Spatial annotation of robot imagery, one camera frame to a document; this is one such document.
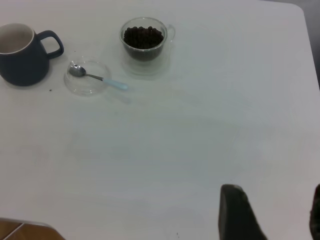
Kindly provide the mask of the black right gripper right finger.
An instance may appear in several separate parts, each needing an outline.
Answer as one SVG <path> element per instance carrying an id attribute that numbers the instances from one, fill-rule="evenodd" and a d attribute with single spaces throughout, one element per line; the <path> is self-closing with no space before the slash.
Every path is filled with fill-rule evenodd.
<path id="1" fill-rule="evenodd" d="M 315 188 L 309 218 L 309 230 L 313 240 L 320 240 L 320 185 Z"/>

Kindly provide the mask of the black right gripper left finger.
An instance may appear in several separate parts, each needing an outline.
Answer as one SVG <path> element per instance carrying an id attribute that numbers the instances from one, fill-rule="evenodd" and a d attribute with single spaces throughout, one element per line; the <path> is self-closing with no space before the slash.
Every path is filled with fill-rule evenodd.
<path id="1" fill-rule="evenodd" d="M 220 188 L 218 232 L 221 240 L 266 240 L 246 192 L 234 184 Z"/>

